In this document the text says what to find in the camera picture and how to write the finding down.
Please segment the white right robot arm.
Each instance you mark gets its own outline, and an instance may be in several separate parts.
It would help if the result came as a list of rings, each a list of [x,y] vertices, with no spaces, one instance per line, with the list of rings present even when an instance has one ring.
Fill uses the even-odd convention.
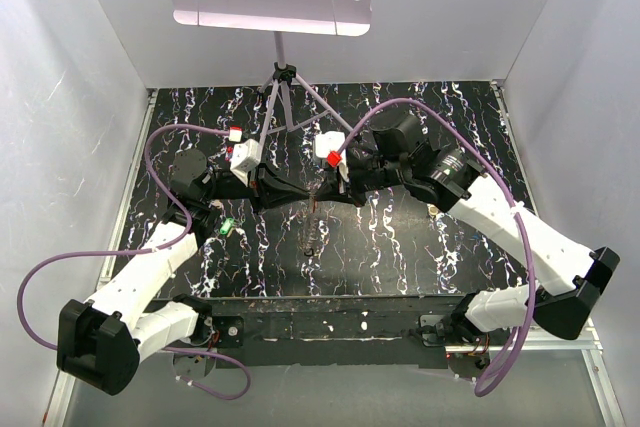
[[[620,257],[590,249],[559,233],[531,211],[508,202],[496,180],[459,148],[436,149],[419,119],[402,110],[373,117],[376,147],[361,157],[344,147],[340,131],[320,133],[313,154],[325,169],[319,201],[362,206],[368,193],[402,185],[416,199],[471,226],[520,263],[533,259],[532,288],[467,295],[442,322],[464,344],[515,328],[532,306],[534,322],[564,340],[577,339],[604,293]]]

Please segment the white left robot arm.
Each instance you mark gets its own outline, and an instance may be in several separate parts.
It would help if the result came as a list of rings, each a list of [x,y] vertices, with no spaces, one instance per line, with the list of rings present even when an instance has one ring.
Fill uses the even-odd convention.
[[[146,243],[109,283],[86,301],[69,301],[59,316],[57,366],[109,394],[133,379],[140,363],[176,341],[207,345],[217,334],[211,306],[179,294],[160,310],[146,308],[163,285],[212,237],[214,200],[247,199],[257,211],[308,198],[308,190],[260,163],[240,180],[219,170],[197,149],[176,154],[171,205]]]

